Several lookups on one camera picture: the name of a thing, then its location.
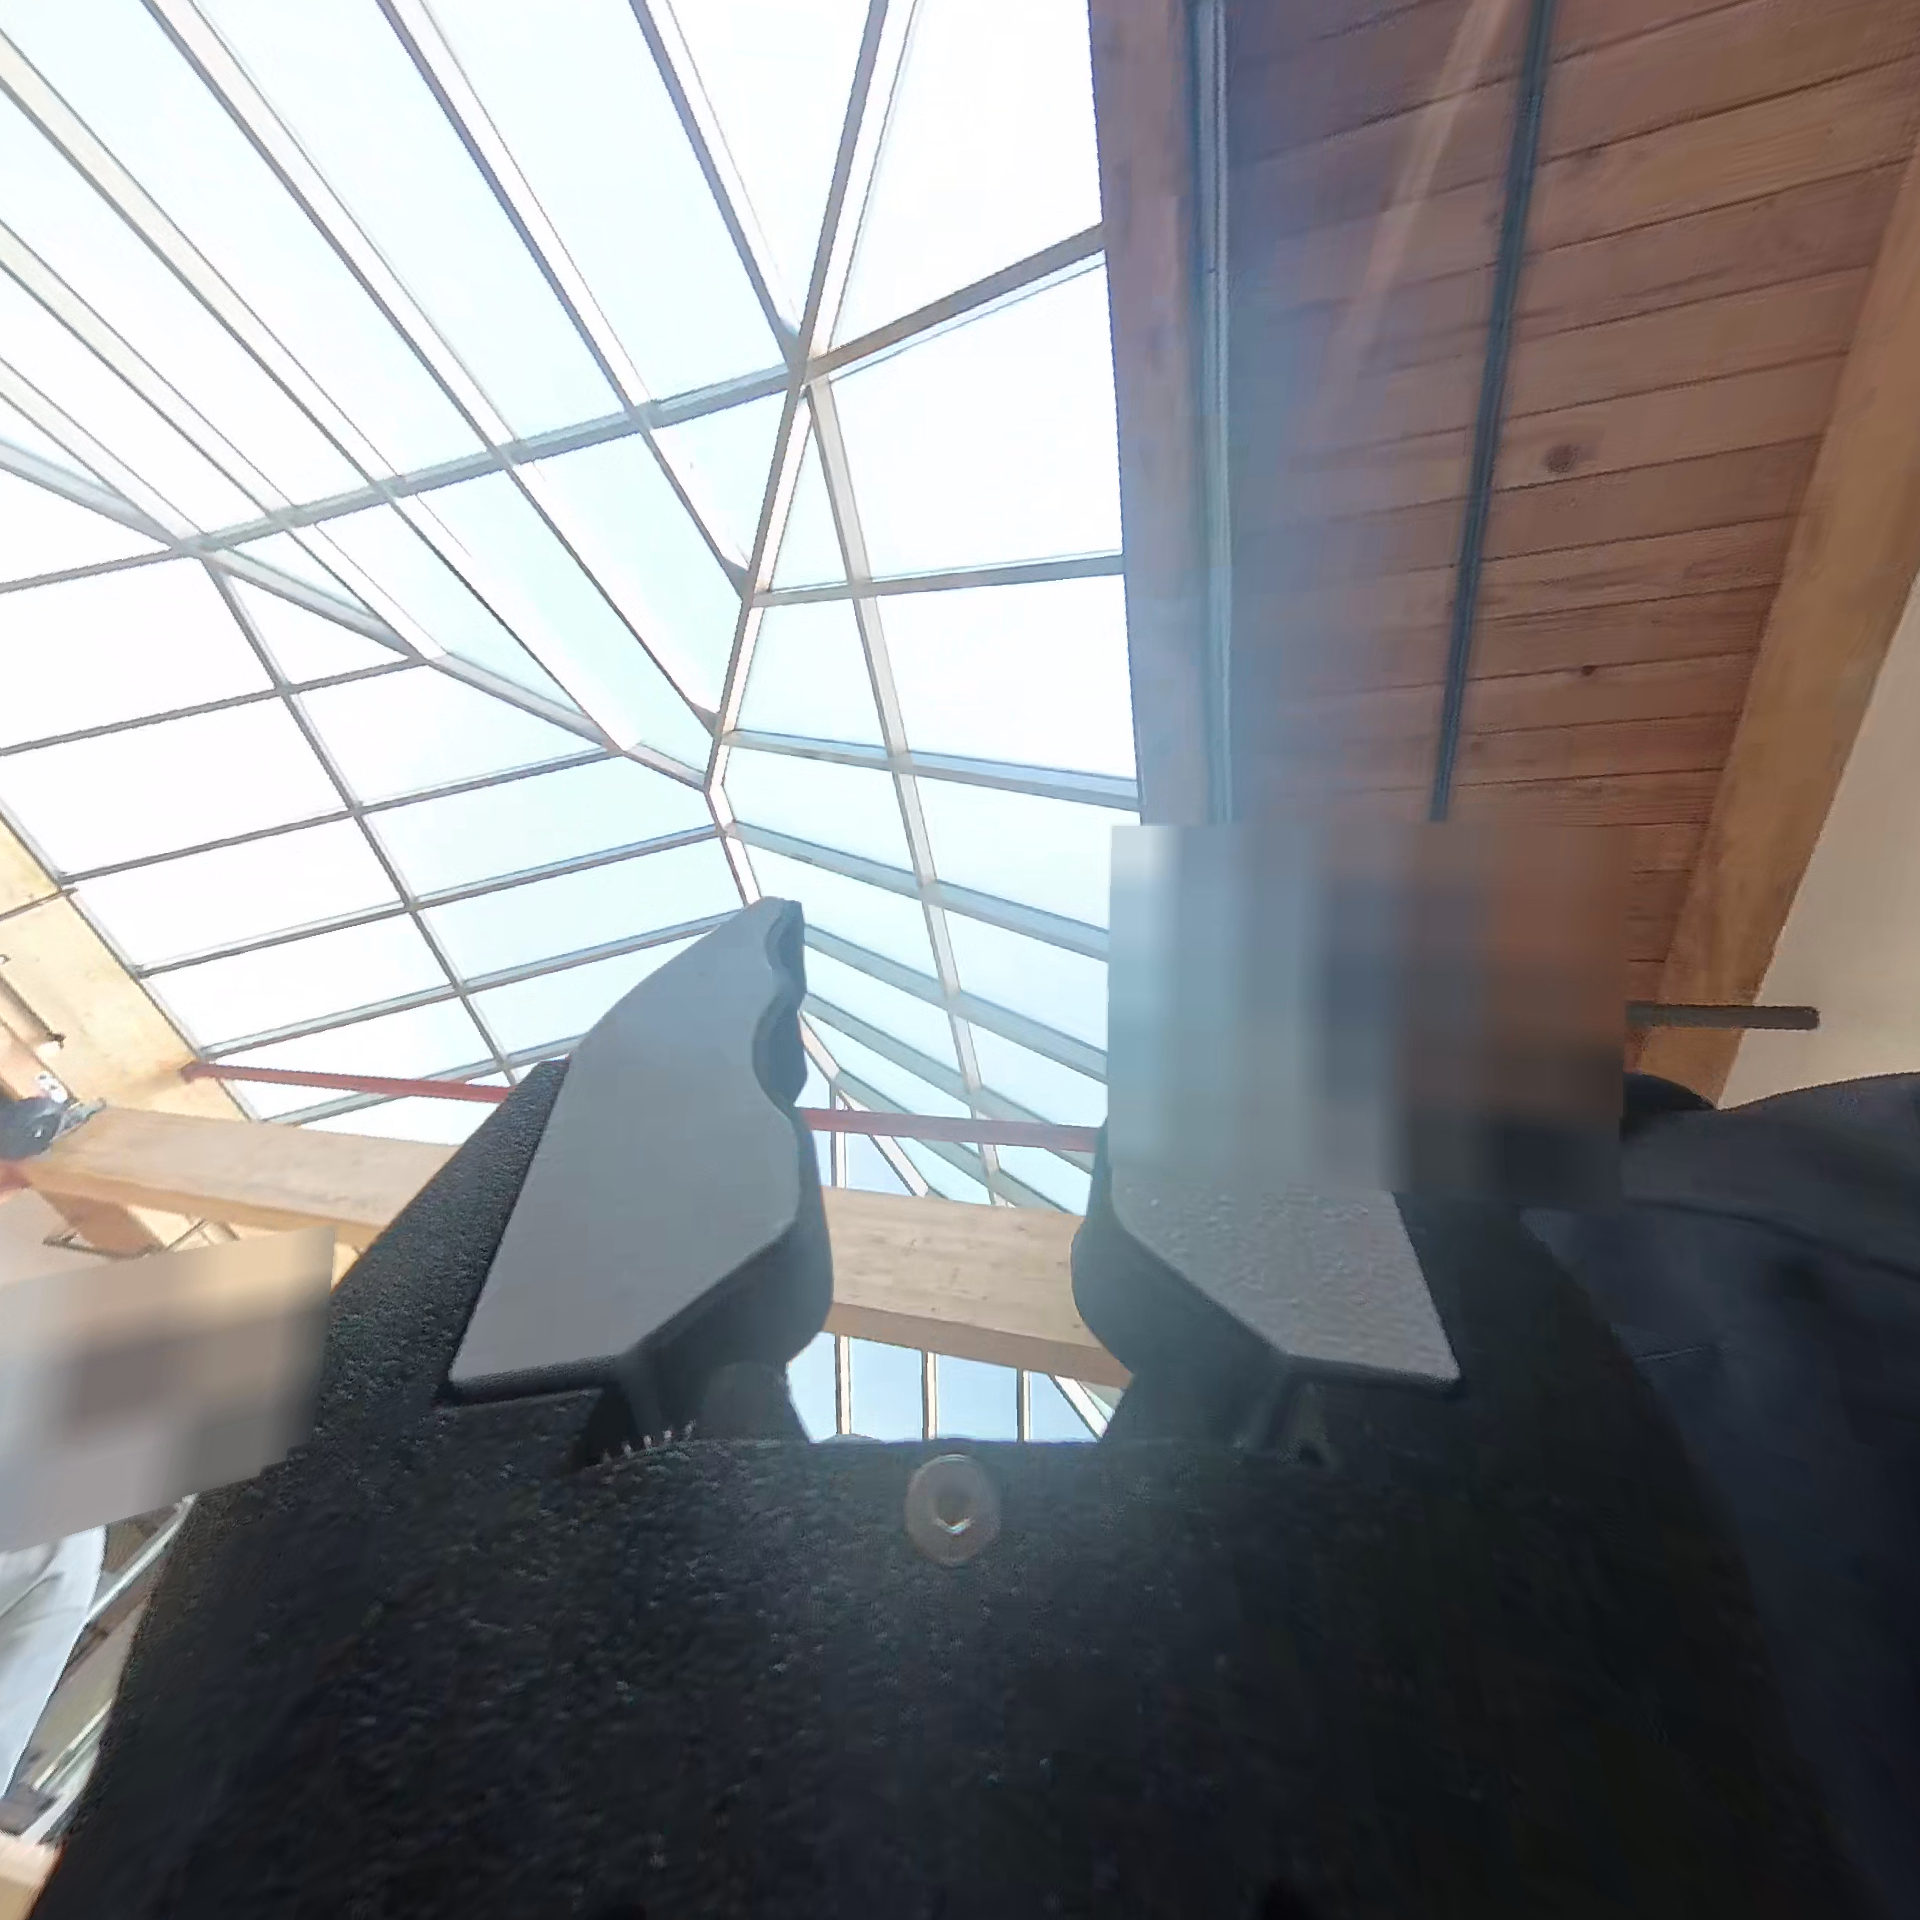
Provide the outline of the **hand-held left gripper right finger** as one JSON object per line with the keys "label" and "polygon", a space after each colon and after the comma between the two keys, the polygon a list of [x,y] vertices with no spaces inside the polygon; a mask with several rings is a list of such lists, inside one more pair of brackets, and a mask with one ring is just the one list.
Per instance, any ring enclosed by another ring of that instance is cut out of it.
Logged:
{"label": "hand-held left gripper right finger", "polygon": [[1395,1195],[1144,1163],[1100,1128],[1074,1310],[1130,1370],[1107,1448],[1339,1457],[1328,1395],[1456,1395]]}

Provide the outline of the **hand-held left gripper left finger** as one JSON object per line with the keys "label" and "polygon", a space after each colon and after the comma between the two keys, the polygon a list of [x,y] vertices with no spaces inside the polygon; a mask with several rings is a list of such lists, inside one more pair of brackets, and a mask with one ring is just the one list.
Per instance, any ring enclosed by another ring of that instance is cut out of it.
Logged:
{"label": "hand-held left gripper left finger", "polygon": [[804,996],[809,919],[760,899],[568,1046],[446,1404],[602,1395],[602,1448],[809,1437],[790,1359],[832,1310],[832,1231]]}

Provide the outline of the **red metal tie rod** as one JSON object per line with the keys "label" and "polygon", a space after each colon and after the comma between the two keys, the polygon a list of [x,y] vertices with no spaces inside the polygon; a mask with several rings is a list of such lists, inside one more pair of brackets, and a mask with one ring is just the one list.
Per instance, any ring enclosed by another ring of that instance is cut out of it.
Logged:
{"label": "red metal tie rod", "polygon": [[[478,1077],[394,1077],[394,1072],[277,1072],[277,1065],[184,1065],[175,1077],[224,1086],[330,1086],[330,1097],[427,1097],[427,1104],[507,1104],[514,1086]],[[954,1115],[863,1115],[863,1104],[804,1104],[818,1140],[897,1140],[897,1145],[1011,1145],[1011,1155],[1100,1155],[1100,1128],[1074,1118],[954,1118]]]}

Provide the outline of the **light wooden roof beam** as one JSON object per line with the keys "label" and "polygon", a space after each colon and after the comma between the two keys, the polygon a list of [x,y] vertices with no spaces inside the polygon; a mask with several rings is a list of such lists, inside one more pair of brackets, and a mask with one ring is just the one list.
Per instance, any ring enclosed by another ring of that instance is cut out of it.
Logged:
{"label": "light wooden roof beam", "polygon": [[[455,1155],[276,1118],[100,1115],[24,1163],[46,1203],[210,1220],[365,1250]],[[832,1335],[1130,1384],[1074,1306],[1074,1220],[931,1195],[826,1195]]]}

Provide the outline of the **person's dark jacket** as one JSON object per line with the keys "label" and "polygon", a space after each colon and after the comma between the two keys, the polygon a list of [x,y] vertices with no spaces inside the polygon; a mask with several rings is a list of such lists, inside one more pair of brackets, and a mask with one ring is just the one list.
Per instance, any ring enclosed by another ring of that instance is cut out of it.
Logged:
{"label": "person's dark jacket", "polygon": [[1864,1911],[1920,1911],[1920,1072],[1629,1072],[1613,1206],[1537,1206],[1715,1490]]}

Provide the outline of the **black ceiling lamp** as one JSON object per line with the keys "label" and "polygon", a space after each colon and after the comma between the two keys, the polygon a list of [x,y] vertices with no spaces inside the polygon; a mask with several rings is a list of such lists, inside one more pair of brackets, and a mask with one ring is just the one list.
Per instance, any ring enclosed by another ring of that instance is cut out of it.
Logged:
{"label": "black ceiling lamp", "polygon": [[84,1097],[0,1097],[0,1203],[24,1195],[24,1163],[42,1163],[55,1140],[100,1118],[104,1104]]}

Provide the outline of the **grey ceiling pipe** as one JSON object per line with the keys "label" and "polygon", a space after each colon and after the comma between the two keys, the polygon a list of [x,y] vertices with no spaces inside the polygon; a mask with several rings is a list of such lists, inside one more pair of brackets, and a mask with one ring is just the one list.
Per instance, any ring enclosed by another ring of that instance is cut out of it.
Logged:
{"label": "grey ceiling pipe", "polygon": [[1235,827],[1235,53],[1223,0],[1193,0],[1193,326],[1202,326],[1202,723],[1206,827]]}

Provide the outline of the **black ceiling track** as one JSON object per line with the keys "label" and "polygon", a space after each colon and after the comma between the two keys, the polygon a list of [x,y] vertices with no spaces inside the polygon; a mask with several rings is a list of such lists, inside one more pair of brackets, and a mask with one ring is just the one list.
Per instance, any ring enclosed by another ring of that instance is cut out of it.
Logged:
{"label": "black ceiling track", "polygon": [[1494,281],[1485,281],[1479,398],[1473,398],[1473,478],[1456,520],[1446,662],[1444,662],[1444,727],[1434,727],[1434,795],[1428,795],[1434,827],[1446,827],[1456,810],[1473,624],[1479,624],[1479,566],[1485,566],[1494,460],[1506,460],[1506,384],[1510,384],[1510,326],[1522,326],[1522,270],[1525,270],[1525,203],[1537,203],[1547,94],[1555,94],[1555,18],[1561,18],[1555,0],[1525,0],[1525,35],[1522,35],[1522,89],[1510,89],[1510,145],[1506,145],[1506,203],[1494,203]]}

